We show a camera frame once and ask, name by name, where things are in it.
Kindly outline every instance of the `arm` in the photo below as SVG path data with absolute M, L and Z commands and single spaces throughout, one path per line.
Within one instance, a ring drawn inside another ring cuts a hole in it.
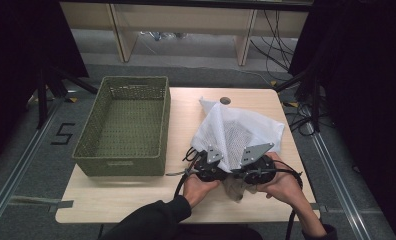
M 185 181 L 183 196 L 168 203 L 157 201 L 139 208 L 100 240 L 170 239 L 176 234 L 178 223 L 191 216 L 191 209 L 219 184 L 220 181 L 204 183 L 191 175 Z
M 267 153 L 273 160 L 281 161 L 276 153 Z M 281 163 L 275 163 L 276 168 L 287 167 Z M 300 220 L 303 234 L 306 239 L 336 239 L 336 231 L 326 226 L 332 233 L 326 232 L 325 227 L 313 212 L 310 203 L 305 198 L 296 179 L 288 173 L 278 172 L 275 178 L 266 184 L 257 186 L 259 192 L 265 192 L 267 198 L 275 197 L 279 201 L 289 204 L 296 212 Z

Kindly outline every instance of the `gray floor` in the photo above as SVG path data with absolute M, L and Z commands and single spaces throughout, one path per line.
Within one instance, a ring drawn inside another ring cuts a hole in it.
M 132 57 L 128 63 L 121 63 L 117 55 L 114 36 L 106 31 L 74 30 L 73 34 L 82 53 L 88 72 L 89 83 L 99 85 L 105 75 L 168 75 L 174 85 L 220 86 L 270 88 L 273 78 L 266 73 L 266 59 L 255 48 L 250 47 L 247 65 L 239 67 L 231 36 L 188 34 L 184 39 L 167 37 L 154 41 L 149 34 L 140 35 Z M 257 46 L 266 48 L 261 38 L 253 38 Z M 296 40 L 284 39 L 293 49 Z M 274 55 L 282 61 L 279 54 Z M 277 78 L 290 76 L 273 62 L 267 68 Z M 0 239 L 96 239 L 99 224 L 59 224 L 55 221 L 55 209 L 49 202 L 61 199 L 68 182 L 74 162 L 70 155 L 79 136 L 94 95 L 66 82 L 66 86 L 76 92 L 69 96 L 78 98 L 76 103 L 63 103 L 36 157 L 27 169 L 15 191 L 13 200 L 0 218 Z M 293 102 L 295 88 L 285 90 L 280 99 Z M 285 107 L 285 113 L 296 113 L 297 109 Z M 287 115 L 292 121 L 294 115 Z M 327 125 L 332 123 L 323 119 Z M 69 131 L 73 138 L 68 145 L 56 146 L 50 143 L 60 141 L 56 132 L 62 123 L 75 123 Z M 6 151 L 0 156 L 0 190 L 11 174 L 24 149 L 32 138 L 37 124 L 37 103 L 30 104 L 30 110 L 19 121 L 19 127 L 8 143 Z M 353 160 L 334 128 L 322 125 L 321 135 L 347 186 L 352 201 L 361 214 L 371 239 L 395 239 L 386 219 L 373 200 L 364 180 L 352 170 Z M 304 137 L 293 132 L 296 145 L 308 173 L 311 187 L 319 205 L 327 211 L 321 219 L 338 229 L 339 239 L 356 239 L 350 221 L 329 180 L 320 155 L 313 143 L 313 137 Z M 39 201 L 20 201 L 21 197 Z M 105 225 L 104 232 L 111 225 Z M 250 224 L 264 239 L 284 238 L 286 223 Z M 299 224 L 293 228 L 292 239 L 302 239 Z

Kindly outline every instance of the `black sleeve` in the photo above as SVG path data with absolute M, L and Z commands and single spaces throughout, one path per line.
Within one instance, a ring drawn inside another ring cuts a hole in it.
M 100 240 L 170 239 L 180 221 L 191 216 L 191 207 L 183 196 L 171 202 L 143 206 L 123 219 Z
M 326 236 L 315 238 L 308 236 L 305 232 L 302 232 L 304 235 L 304 239 L 306 240 L 337 240 L 338 239 L 338 236 L 336 235 L 336 229 L 334 227 L 328 224 L 323 224 L 323 227 L 325 228 L 325 231 L 327 233 Z

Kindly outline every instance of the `tripod leg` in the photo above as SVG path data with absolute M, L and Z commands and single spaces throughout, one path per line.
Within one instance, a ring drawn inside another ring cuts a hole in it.
M 90 93 L 93 94 L 97 94 L 98 93 L 98 89 L 96 89 L 95 87 L 83 82 L 82 80 L 72 76 L 71 74 L 56 68 L 56 67 L 51 67 L 52 70 L 54 70 L 58 75 L 65 77 L 67 80 L 71 81 L 72 83 L 78 85 L 79 87 L 89 91 Z
M 319 79 L 315 79 L 313 89 L 313 100 L 311 108 L 311 123 L 315 132 L 320 132 L 319 128 L 319 95 L 320 95 L 320 83 Z
M 37 129 L 40 129 L 48 117 L 48 103 L 46 101 L 46 84 L 43 79 L 43 71 L 40 70 L 37 77 L 38 99 L 39 99 L 39 123 Z
M 279 86 L 273 88 L 276 92 L 281 92 L 283 90 L 285 90 L 286 88 L 294 85 L 295 83 L 298 83 L 302 80 L 302 78 L 304 77 L 304 75 L 306 74 L 306 71 L 304 72 L 300 72 L 299 74 L 297 74 L 295 77 L 289 79 L 288 81 L 280 84 Z

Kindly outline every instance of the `crumpled white paper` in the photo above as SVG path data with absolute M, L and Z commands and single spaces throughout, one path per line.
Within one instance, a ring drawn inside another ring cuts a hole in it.
M 207 116 L 192 138 L 198 152 L 212 146 L 223 154 L 218 167 L 225 172 L 239 169 L 245 147 L 274 143 L 270 152 L 279 152 L 285 125 L 257 112 L 229 108 L 220 102 L 200 99 Z

